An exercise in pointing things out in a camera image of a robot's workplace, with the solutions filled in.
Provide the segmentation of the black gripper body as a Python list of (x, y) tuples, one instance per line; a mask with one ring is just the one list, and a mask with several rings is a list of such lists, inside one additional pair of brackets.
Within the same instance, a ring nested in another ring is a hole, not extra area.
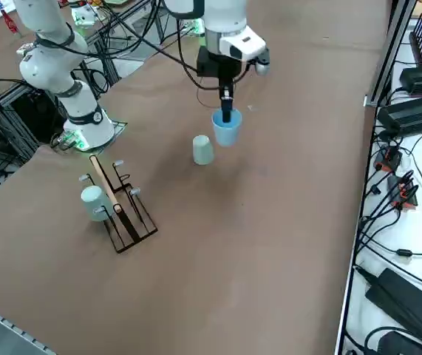
[(199, 48), (197, 55), (197, 76), (206, 78), (218, 78), (222, 80), (238, 80), (249, 69), (246, 64), (242, 69), (242, 62), (225, 55), (216, 55), (208, 51), (204, 46)]

